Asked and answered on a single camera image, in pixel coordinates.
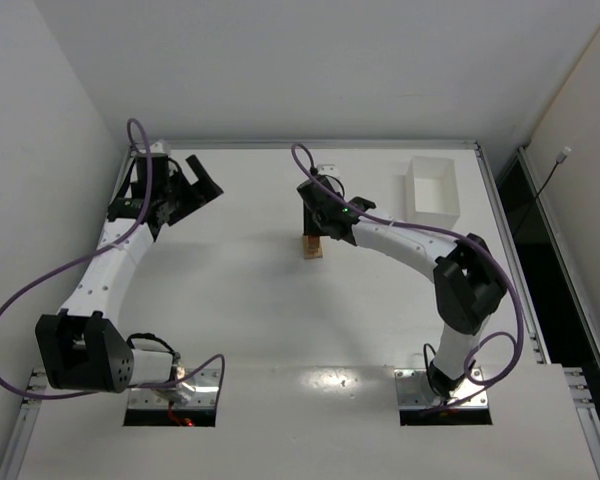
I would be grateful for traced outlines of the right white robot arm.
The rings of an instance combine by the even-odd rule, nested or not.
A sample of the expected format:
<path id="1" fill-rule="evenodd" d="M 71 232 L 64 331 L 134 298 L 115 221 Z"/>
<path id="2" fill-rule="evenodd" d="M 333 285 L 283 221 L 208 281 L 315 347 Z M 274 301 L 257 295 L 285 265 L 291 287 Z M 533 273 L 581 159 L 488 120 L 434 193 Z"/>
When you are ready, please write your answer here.
<path id="1" fill-rule="evenodd" d="M 297 187 L 305 216 L 320 236 L 382 253 L 422 274 L 434 286 L 444 326 L 440 344 L 427 367 L 429 388 L 449 399 L 467 377 L 466 359 L 477 347 L 483 325 L 504 297 L 495 269 L 469 246 L 417 230 L 374 222 L 362 214 L 374 202 L 355 197 L 349 206 L 336 201 L 329 178 L 306 180 Z"/>

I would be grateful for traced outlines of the red-brown triangle block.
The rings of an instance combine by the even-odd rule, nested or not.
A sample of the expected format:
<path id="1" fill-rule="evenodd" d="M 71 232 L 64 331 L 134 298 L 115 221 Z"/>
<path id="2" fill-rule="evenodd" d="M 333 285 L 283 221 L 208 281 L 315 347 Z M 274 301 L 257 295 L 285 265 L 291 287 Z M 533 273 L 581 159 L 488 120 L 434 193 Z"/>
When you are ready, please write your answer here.
<path id="1" fill-rule="evenodd" d="M 308 236 L 306 238 L 306 248 L 308 251 L 317 251 L 320 249 L 320 238 Z"/>

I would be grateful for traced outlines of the light wood numbered plank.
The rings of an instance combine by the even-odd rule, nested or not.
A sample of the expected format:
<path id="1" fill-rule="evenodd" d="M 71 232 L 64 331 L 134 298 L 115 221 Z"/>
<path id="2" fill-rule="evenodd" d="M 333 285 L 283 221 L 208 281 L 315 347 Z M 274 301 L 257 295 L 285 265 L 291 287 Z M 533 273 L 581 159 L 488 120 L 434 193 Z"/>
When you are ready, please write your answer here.
<path id="1" fill-rule="evenodd" d="M 303 251 L 303 257 L 304 257 L 305 260 L 320 259 L 320 258 L 323 257 L 323 250 L 322 249 L 304 250 Z"/>

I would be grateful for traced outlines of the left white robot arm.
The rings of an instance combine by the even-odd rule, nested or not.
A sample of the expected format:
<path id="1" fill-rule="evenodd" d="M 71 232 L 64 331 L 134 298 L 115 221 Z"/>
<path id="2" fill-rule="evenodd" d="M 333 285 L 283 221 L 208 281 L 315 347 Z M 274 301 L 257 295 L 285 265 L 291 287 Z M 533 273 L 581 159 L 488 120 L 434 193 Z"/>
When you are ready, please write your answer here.
<path id="1" fill-rule="evenodd" d="M 118 331 L 125 294 L 159 233 L 222 195 L 197 156 L 186 163 L 160 152 L 140 155 L 107 209 L 101 244 L 78 286 L 35 335 L 49 383 L 57 390 L 120 393 L 129 387 L 170 389 L 179 380 L 175 350 L 136 348 Z"/>

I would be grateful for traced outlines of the white plastic box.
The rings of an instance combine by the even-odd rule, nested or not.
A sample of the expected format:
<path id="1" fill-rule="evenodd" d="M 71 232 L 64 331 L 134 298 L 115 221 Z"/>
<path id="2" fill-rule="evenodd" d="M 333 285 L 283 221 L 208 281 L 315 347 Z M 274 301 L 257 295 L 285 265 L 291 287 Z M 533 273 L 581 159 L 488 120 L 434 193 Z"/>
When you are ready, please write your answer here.
<path id="1" fill-rule="evenodd" d="M 461 216 L 454 161 L 413 156 L 405 175 L 406 221 L 453 230 Z"/>

